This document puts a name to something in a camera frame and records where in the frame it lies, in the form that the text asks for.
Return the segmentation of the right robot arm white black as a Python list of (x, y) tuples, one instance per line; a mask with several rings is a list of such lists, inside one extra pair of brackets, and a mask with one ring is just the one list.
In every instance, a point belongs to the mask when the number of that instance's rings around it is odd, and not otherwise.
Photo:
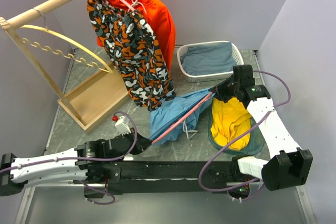
[(233, 74), (215, 86), (215, 97), (227, 102), (237, 98), (256, 122), (269, 150), (270, 160), (243, 155), (233, 158), (230, 176), (242, 181), (247, 175), (262, 180), (269, 191), (304, 185), (313, 156), (292, 138), (280, 119), (264, 85), (257, 85), (251, 65), (233, 67)]

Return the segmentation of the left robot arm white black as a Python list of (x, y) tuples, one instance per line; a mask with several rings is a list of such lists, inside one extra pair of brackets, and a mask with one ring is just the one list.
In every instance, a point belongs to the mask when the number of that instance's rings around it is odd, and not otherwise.
[(104, 164), (121, 161), (128, 154), (139, 155), (151, 144), (148, 138), (130, 132), (45, 156), (19, 158), (13, 153), (4, 154), (1, 196), (19, 194), (24, 188), (50, 181), (72, 179), (98, 183), (104, 178)]

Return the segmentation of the yellow shorts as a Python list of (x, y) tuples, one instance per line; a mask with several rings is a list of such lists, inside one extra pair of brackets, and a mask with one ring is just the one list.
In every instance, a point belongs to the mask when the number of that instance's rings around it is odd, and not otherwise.
[(236, 98), (228, 102), (213, 99), (211, 134), (214, 142), (223, 147), (251, 128), (251, 115)]

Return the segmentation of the orange shorts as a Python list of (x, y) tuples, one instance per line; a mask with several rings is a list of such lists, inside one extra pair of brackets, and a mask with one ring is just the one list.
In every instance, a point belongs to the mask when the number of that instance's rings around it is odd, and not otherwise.
[(135, 8), (141, 12), (153, 29), (167, 68), (170, 70), (176, 45), (176, 28), (168, 8), (160, 0), (125, 1), (130, 5), (137, 2)]

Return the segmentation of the camouflage shorts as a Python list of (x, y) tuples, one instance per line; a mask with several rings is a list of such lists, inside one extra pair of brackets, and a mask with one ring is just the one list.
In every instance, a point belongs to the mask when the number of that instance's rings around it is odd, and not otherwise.
[(133, 102), (154, 111), (174, 99), (174, 84), (159, 42), (141, 12), (113, 7), (108, 0), (88, 0), (87, 11)]

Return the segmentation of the grey-blue cloth in basket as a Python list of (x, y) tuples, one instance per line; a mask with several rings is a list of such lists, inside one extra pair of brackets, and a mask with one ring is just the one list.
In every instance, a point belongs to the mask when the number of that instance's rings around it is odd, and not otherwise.
[(190, 46), (180, 59), (183, 70), (192, 76), (230, 72), (237, 65), (231, 42)]

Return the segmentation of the white plastic basket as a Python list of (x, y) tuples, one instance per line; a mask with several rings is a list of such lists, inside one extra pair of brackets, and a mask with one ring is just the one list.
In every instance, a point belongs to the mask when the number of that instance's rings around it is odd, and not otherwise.
[[(203, 44), (217, 44), (220, 42), (229, 42), (229, 41), (211, 41), (211, 42), (202, 42), (202, 43), (196, 43), (196, 44), (188, 44), (188, 45), (183, 45), (181, 46), (176, 53), (177, 56), (177, 62), (178, 65), (181, 69), (182, 74), (184, 75), (185, 79), (189, 82), (203, 82), (203, 81), (213, 81), (213, 80), (220, 80), (220, 79), (226, 79), (228, 78), (233, 71), (230, 72), (223, 72), (223, 73), (217, 73), (217, 74), (209, 74), (209, 75), (201, 75), (201, 76), (192, 76), (190, 74), (187, 74), (181, 64), (181, 59), (180, 57), (186, 53), (188, 48), (190, 46), (198, 46), (198, 45), (203, 45)], [(244, 63), (243, 58), (238, 50), (238, 48), (232, 43), (232, 51), (233, 51), (233, 58), (236, 60), (237, 65), (242, 65)]]

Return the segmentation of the wooden clothes rack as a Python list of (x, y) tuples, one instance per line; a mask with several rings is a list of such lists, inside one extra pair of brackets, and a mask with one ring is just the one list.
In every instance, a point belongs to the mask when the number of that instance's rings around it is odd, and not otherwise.
[(22, 25), (31, 25), (33, 20), (44, 17), (71, 1), (73, 0), (48, 0), (9, 20), (1, 18), (1, 28), (52, 87), (59, 97), (59, 105), (83, 130), (90, 132), (128, 98), (120, 74), (98, 70), (72, 91), (64, 94), (30, 50), (31, 45), (23, 43), (16, 32)]

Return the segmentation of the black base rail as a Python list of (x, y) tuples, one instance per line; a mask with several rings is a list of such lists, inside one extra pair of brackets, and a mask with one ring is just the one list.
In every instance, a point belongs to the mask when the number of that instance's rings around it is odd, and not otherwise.
[(83, 182), (103, 184), (115, 195), (136, 193), (199, 192), (203, 187), (220, 189), (233, 183), (241, 186), (255, 181), (238, 171), (230, 161), (120, 161), (91, 166)]

